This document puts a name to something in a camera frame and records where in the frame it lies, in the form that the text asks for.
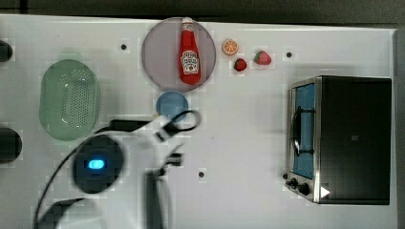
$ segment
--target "green basket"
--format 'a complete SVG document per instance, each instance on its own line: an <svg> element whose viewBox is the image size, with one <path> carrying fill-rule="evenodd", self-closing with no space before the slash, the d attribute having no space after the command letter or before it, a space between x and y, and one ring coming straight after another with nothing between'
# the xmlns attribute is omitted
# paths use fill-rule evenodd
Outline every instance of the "green basket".
<svg viewBox="0 0 405 229"><path fill-rule="evenodd" d="M96 76L79 61L59 61L42 78L39 119L44 130L58 140L88 134L96 124L99 103Z"/></svg>

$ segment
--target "oven window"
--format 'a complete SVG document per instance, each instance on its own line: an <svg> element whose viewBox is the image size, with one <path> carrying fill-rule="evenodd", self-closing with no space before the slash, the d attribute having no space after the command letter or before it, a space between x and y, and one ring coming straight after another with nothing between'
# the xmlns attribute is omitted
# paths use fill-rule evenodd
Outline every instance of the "oven window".
<svg viewBox="0 0 405 229"><path fill-rule="evenodd" d="M298 155L294 154L292 172L306 178L313 178L313 121L315 109L315 85L295 89L295 111L300 115L297 130L300 132Z"/></svg>

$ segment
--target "strawberry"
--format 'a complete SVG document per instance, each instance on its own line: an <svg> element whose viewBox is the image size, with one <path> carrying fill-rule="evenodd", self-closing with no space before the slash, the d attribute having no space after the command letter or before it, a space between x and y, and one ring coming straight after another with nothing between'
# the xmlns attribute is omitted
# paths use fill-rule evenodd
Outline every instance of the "strawberry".
<svg viewBox="0 0 405 229"><path fill-rule="evenodd" d="M247 67L246 61L244 61L242 58L238 58L235 61L235 64L233 65L233 68L238 72L245 70L246 67Z"/></svg>
<svg viewBox="0 0 405 229"><path fill-rule="evenodd" d="M269 65L271 63L271 57L267 52L259 51L254 56L253 61L258 65Z"/></svg>

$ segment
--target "red ketchup bottle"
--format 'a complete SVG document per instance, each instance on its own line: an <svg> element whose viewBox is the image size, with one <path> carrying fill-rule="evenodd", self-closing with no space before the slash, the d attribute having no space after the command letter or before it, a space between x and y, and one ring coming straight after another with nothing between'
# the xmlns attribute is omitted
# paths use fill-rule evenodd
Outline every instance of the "red ketchup bottle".
<svg viewBox="0 0 405 229"><path fill-rule="evenodd" d="M193 32L193 20L184 17L181 21L181 42L179 50L179 74L183 83L194 85L202 77L199 49Z"/></svg>

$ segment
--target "small blue bowl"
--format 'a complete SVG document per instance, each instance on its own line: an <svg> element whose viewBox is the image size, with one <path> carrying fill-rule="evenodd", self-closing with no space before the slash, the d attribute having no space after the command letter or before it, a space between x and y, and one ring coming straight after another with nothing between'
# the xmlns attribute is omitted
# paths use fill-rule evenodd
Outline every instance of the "small blue bowl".
<svg viewBox="0 0 405 229"><path fill-rule="evenodd" d="M188 110L188 102L183 94L176 91L169 91L162 94L156 103L156 110L159 115L165 115L172 119L183 111ZM180 116L175 122L181 121L185 118L186 114Z"/></svg>

